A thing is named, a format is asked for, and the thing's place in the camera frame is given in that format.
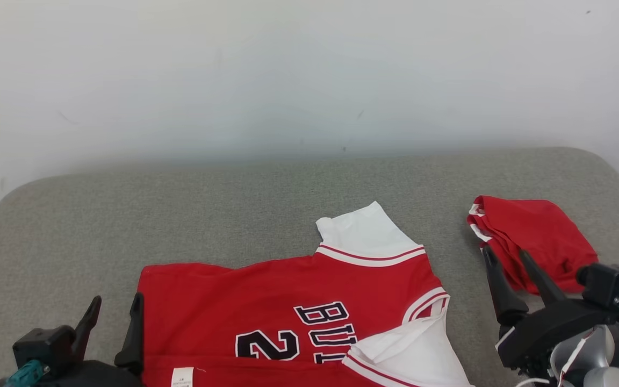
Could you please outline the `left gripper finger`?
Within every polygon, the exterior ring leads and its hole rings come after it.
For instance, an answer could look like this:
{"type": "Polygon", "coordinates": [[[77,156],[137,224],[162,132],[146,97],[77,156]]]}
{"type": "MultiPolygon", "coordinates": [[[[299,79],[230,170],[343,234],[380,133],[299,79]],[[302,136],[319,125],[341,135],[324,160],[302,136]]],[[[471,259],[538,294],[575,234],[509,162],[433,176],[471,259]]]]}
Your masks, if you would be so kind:
{"type": "Polygon", "coordinates": [[[114,365],[132,375],[142,375],[144,370],[144,309],[144,296],[136,292],[123,347],[114,357],[114,365]]]}
{"type": "Polygon", "coordinates": [[[89,336],[98,321],[101,305],[101,296],[95,296],[75,328],[76,335],[71,346],[71,354],[72,360],[76,363],[83,362],[84,360],[84,355],[88,347],[89,336]]]}

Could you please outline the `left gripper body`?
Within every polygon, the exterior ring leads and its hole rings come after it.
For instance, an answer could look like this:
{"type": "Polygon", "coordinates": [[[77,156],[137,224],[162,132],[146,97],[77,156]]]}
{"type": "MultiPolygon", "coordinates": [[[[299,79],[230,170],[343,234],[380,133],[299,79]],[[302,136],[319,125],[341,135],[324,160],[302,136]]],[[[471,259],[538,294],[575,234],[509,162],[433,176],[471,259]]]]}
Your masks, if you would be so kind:
{"type": "Polygon", "coordinates": [[[31,360],[0,379],[0,386],[143,386],[132,373],[98,361],[75,363],[56,376],[52,371],[39,360],[31,360]]]}

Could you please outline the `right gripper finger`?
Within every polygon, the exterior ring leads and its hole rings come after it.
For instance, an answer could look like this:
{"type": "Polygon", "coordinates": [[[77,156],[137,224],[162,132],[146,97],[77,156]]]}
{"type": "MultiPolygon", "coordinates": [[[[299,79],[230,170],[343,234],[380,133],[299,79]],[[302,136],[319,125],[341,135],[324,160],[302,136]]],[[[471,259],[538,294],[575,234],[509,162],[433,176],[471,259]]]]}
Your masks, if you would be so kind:
{"type": "Polygon", "coordinates": [[[525,271],[531,281],[536,285],[538,294],[545,307],[567,300],[566,294],[564,294],[551,277],[541,269],[531,257],[530,253],[526,250],[520,250],[519,256],[525,271]]]}
{"type": "Polygon", "coordinates": [[[491,247],[489,245],[484,246],[481,248],[481,252],[496,320],[502,326],[515,326],[525,318],[529,308],[510,286],[505,277],[503,266],[491,247]]]}

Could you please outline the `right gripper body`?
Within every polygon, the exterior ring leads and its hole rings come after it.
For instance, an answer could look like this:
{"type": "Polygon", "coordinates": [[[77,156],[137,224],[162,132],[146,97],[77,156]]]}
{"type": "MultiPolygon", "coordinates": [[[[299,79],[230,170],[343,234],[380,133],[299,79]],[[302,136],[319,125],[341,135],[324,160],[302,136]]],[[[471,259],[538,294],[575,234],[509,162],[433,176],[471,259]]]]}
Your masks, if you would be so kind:
{"type": "Polygon", "coordinates": [[[568,298],[533,313],[505,311],[497,316],[507,336],[497,353],[505,368],[526,368],[559,343],[599,324],[614,322],[614,312],[581,299],[568,298]]]}

